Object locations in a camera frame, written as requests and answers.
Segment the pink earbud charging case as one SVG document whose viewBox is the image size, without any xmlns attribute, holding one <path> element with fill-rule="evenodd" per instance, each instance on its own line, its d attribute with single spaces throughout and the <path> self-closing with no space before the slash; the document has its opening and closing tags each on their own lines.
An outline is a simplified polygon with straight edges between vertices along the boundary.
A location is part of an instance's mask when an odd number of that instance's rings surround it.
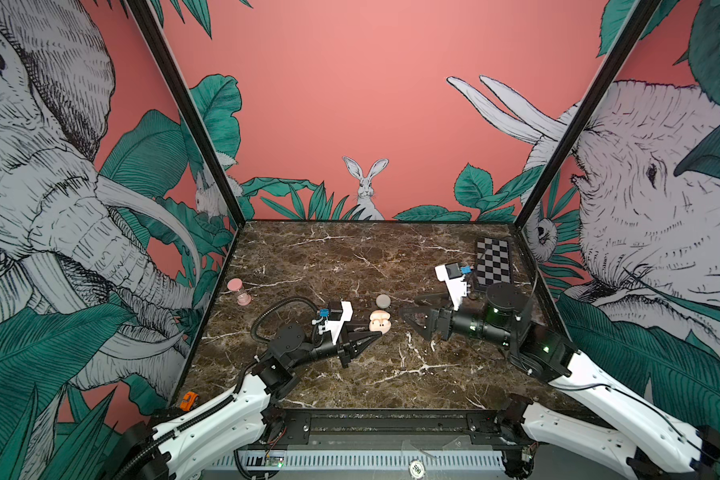
<svg viewBox="0 0 720 480">
<path fill-rule="evenodd" d="M 384 310 L 375 310 L 370 314 L 369 330 L 386 334 L 391 329 L 391 315 Z"/>
</svg>

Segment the white round earbud case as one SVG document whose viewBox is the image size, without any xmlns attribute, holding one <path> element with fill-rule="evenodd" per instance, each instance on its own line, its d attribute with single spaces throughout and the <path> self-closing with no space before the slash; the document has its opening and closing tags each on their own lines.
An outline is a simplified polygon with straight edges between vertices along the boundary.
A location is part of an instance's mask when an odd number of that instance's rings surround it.
<svg viewBox="0 0 720 480">
<path fill-rule="evenodd" d="M 380 294 L 376 297 L 376 305 L 380 309 L 386 309 L 391 305 L 391 298 L 386 294 Z"/>
</svg>

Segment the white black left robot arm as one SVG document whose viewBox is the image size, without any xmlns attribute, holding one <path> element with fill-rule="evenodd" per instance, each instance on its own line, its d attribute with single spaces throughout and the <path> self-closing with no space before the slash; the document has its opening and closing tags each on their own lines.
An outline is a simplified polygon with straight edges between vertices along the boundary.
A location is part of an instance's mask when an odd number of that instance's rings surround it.
<svg viewBox="0 0 720 480">
<path fill-rule="evenodd" d="M 230 390 L 174 419 L 128 429 L 97 477 L 197 479 L 223 455 L 277 428 L 284 416 L 277 403 L 298 384 L 296 368 L 331 357 L 346 367 L 382 336 L 368 324 L 346 322 L 337 337 L 328 332 L 312 343 L 301 326 L 283 326 Z"/>
</svg>

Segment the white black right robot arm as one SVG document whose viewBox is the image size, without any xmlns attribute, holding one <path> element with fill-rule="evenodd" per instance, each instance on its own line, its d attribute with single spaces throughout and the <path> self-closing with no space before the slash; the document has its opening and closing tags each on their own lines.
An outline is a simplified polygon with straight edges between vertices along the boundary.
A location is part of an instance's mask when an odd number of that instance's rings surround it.
<svg viewBox="0 0 720 480">
<path fill-rule="evenodd" d="M 503 441 L 546 443 L 594 461 L 627 479 L 714 479 L 720 433 L 658 409 L 599 367 L 567 337 L 531 318 L 531 300 L 495 283 L 479 309 L 451 304 L 402 308 L 400 317 L 425 340 L 462 335 L 499 347 L 527 376 L 560 391 L 605 421 L 591 424 L 513 394 L 494 419 Z"/>
</svg>

